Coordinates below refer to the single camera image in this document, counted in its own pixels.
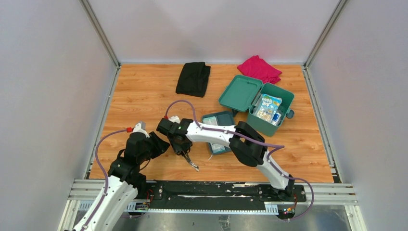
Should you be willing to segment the black handled scissors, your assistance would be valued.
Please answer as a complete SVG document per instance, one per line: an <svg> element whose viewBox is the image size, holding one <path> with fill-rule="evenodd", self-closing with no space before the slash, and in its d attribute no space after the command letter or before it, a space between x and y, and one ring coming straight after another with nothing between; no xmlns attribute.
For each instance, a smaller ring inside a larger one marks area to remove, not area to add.
<svg viewBox="0 0 408 231"><path fill-rule="evenodd" d="M181 153L181 156L184 157L184 159L187 161L187 163L188 163L192 168L194 168L195 171L199 172L199 167L198 167L194 162L191 161L191 158L189 157L189 154L188 154L188 153L182 152L182 153Z"/></svg>

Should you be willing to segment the teal white sachet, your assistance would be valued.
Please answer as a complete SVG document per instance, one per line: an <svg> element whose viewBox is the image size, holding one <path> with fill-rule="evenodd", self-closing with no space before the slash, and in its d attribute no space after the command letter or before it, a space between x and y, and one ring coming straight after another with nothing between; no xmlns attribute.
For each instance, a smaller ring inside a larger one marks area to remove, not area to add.
<svg viewBox="0 0 408 231"><path fill-rule="evenodd" d="M214 153L214 154L223 153L223 152L225 152L227 150L227 148L225 146L220 145L220 144L216 144L216 143L211 143L210 147L211 147L211 152Z"/></svg>

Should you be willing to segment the teal medicine box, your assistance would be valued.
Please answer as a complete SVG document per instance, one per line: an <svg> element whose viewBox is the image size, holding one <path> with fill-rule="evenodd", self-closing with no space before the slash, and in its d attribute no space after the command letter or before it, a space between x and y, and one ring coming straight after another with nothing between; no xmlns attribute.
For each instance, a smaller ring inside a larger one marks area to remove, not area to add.
<svg viewBox="0 0 408 231"><path fill-rule="evenodd" d="M282 118L278 126L253 115L255 104L263 93L282 99L278 108L278 111L282 113ZM255 130L271 137L277 132L285 118L293 118L294 111L291 108L293 100L294 94L281 87L271 83L264 84L261 80L252 77L236 75L227 85L218 102L220 105L230 108L234 115L237 112L248 112L247 123Z"/></svg>

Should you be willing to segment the light blue mask packet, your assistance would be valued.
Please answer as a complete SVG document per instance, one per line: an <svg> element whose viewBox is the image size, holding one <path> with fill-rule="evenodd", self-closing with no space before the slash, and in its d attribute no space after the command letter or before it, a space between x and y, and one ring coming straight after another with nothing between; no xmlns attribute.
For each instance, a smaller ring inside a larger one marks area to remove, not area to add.
<svg viewBox="0 0 408 231"><path fill-rule="evenodd" d="M255 104L253 115L268 123L272 123L281 103L281 98L263 93Z"/></svg>

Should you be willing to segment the small white blue bottle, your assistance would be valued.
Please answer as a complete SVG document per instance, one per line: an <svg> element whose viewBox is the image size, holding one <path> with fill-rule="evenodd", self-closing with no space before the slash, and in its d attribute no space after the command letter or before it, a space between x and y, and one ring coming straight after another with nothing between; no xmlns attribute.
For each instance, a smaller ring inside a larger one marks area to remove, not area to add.
<svg viewBox="0 0 408 231"><path fill-rule="evenodd" d="M281 122L281 118L282 118L282 113L280 111L277 111L271 121L271 124L273 124L274 126L278 126Z"/></svg>

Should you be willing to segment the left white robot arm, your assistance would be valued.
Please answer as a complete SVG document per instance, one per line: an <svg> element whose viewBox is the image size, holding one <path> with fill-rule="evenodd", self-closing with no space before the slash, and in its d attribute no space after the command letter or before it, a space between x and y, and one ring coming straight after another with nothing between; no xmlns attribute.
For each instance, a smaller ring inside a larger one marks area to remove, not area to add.
<svg viewBox="0 0 408 231"><path fill-rule="evenodd" d="M147 194L147 179L141 165L167 151L170 144L154 132L148 133L144 122L125 130L129 138L109 170L104 171L104 185L90 209L73 227L75 231L111 231L134 199Z"/></svg>

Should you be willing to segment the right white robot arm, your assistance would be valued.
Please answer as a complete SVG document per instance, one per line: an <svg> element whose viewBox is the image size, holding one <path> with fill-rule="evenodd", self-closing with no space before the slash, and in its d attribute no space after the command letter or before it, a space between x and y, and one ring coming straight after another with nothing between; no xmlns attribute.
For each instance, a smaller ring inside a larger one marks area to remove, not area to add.
<svg viewBox="0 0 408 231"><path fill-rule="evenodd" d="M162 118L156 130L168 138L174 153L183 156L196 170L198 166L189 157L193 143L219 144L228 147L240 163L257 168L268 179L279 200L287 201L294 194L294 178L271 157L283 147L266 144L265 139L246 122L218 126L192 119Z"/></svg>

